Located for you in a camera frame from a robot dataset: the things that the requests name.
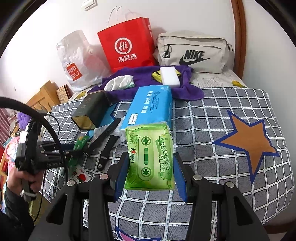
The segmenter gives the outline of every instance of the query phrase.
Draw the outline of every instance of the nike swoosh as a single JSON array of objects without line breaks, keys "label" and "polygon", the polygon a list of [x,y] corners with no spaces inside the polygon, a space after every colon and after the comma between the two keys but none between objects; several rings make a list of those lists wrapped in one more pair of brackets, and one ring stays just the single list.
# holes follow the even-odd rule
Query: nike swoosh
[{"label": "nike swoosh", "polygon": [[192,65],[192,64],[196,64],[198,62],[201,62],[201,61],[204,61],[204,60],[207,60],[207,59],[211,59],[211,58],[203,58],[203,59],[197,59],[197,60],[193,60],[193,61],[184,61],[183,57],[184,56],[182,56],[182,58],[180,59],[179,64],[180,65],[187,65],[187,66]]}]

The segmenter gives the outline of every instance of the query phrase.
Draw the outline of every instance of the checkered tablecloth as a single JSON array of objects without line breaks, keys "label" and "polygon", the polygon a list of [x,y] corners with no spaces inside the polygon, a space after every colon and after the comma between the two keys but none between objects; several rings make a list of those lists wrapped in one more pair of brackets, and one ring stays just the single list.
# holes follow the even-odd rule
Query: checkered tablecloth
[{"label": "checkered tablecloth", "polygon": [[[281,128],[274,115],[268,95],[262,90],[240,88],[204,88],[205,98],[199,101],[173,102],[173,150],[178,152],[194,172],[220,184],[232,181],[238,186],[262,223],[266,223],[290,202],[294,190],[289,152]],[[61,104],[52,114],[61,124],[59,138],[62,143],[75,141],[86,132],[77,129],[71,115],[81,100]],[[115,117],[126,115],[131,102],[122,101],[115,109]],[[265,156],[253,184],[246,154],[212,144],[213,141],[233,131],[227,110],[247,123],[264,119],[267,136],[280,157]],[[50,123],[57,131],[53,118]],[[52,140],[47,133],[44,140]],[[111,151],[110,165],[117,163],[127,144],[120,143]],[[97,171],[100,150],[79,160],[92,179]],[[63,169],[49,170],[46,175],[44,196],[51,201],[64,183]],[[88,226],[88,201],[84,202],[83,223]],[[109,203],[110,219],[115,225],[136,238],[184,240],[192,206],[181,201],[177,189],[173,191],[124,190],[117,203]],[[217,207],[212,203],[212,234],[216,239]]]}]

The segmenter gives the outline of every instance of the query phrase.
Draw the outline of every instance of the metal bolt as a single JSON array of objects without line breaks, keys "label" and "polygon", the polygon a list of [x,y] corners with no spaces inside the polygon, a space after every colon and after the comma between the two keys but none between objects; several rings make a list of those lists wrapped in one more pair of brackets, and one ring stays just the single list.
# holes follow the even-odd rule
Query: metal bolt
[{"label": "metal bolt", "polygon": [[106,180],[108,179],[108,177],[109,177],[108,174],[105,174],[105,173],[100,175],[101,180]]},{"label": "metal bolt", "polygon": [[193,179],[199,181],[199,180],[202,179],[202,176],[199,175],[199,174],[195,174],[195,175],[193,176]]},{"label": "metal bolt", "polygon": [[70,180],[67,182],[68,187],[72,187],[74,184],[75,184],[75,181],[73,181],[73,180]]},{"label": "metal bolt", "polygon": [[229,188],[233,188],[234,187],[234,183],[233,182],[227,182],[226,186]]}]

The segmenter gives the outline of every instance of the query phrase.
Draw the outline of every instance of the nike bag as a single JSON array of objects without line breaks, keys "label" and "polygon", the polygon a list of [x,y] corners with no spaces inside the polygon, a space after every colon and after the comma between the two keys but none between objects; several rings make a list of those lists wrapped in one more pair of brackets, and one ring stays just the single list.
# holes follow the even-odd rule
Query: nike bag
[{"label": "nike bag", "polygon": [[154,55],[160,65],[187,65],[194,72],[218,74],[231,49],[224,38],[184,30],[160,34]]},{"label": "nike bag", "polygon": [[[110,16],[121,7],[115,7]],[[107,57],[112,72],[124,67],[141,67],[155,65],[153,57],[154,43],[148,18],[134,18],[118,23],[98,32],[98,37]]]},{"label": "nike bag", "polygon": [[57,54],[74,92],[98,85],[102,78],[110,75],[110,70],[93,54],[82,30],[63,38],[57,44]]}]

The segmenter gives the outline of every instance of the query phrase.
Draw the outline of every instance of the hand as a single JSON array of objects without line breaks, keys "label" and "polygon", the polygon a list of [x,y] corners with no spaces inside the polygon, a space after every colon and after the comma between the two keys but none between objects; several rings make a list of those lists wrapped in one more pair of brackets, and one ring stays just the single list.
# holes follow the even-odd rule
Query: hand
[{"label": "hand", "polygon": [[10,191],[20,196],[22,180],[26,180],[32,183],[30,187],[37,193],[41,189],[43,173],[44,171],[41,171],[33,176],[26,171],[18,171],[17,168],[13,168],[9,173],[9,179],[6,185]]}]

